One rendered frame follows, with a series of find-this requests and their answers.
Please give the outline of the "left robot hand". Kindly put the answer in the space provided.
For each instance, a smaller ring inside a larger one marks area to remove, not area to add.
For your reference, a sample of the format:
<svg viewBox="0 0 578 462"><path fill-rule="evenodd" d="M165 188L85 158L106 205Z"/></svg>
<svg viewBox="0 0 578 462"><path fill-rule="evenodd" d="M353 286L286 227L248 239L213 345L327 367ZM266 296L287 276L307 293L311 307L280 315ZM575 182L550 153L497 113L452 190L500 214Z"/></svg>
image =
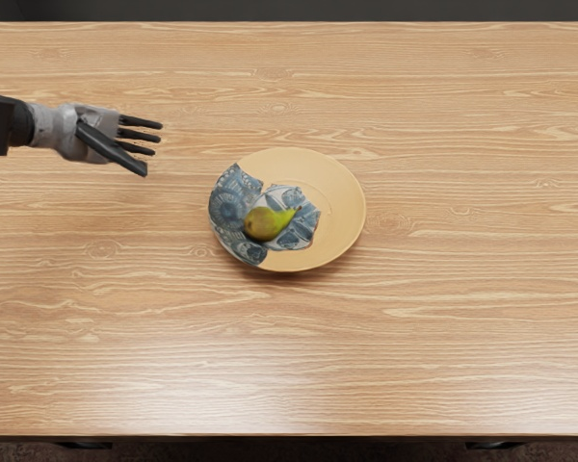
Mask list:
<svg viewBox="0 0 578 462"><path fill-rule="evenodd" d="M155 151L134 142L161 141L158 135L142 130L160 130L162 123L124 115L114 109L81 103L65 103L56 108L29 103L27 108L34 121L29 145L51 148L71 162L93 165L113 163L145 177L147 163L134 156L153 156Z"/></svg>

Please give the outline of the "tan plate with blue pattern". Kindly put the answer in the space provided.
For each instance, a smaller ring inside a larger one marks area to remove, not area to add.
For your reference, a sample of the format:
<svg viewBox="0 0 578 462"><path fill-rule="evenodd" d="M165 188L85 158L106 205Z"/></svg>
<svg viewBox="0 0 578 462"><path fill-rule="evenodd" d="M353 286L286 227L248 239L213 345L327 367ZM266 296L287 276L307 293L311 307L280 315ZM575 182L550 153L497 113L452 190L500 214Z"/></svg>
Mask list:
<svg viewBox="0 0 578 462"><path fill-rule="evenodd" d="M245 230L249 212L264 208L288 218L271 240ZM254 268L295 272L330 263L359 237L366 201L354 175L330 156L297 147L250 154L217 179L208 201L221 246Z"/></svg>

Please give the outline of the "green pear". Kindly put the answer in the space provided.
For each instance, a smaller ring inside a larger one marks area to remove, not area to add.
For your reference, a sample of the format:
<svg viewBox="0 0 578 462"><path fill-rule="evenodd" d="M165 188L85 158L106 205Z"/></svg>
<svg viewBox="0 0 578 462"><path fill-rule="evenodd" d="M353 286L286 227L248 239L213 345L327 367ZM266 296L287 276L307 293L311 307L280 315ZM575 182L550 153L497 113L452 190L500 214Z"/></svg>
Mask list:
<svg viewBox="0 0 578 462"><path fill-rule="evenodd" d="M301 209L301 206L278 211L269 207L252 208L244 218L244 232L255 241L272 241Z"/></svg>

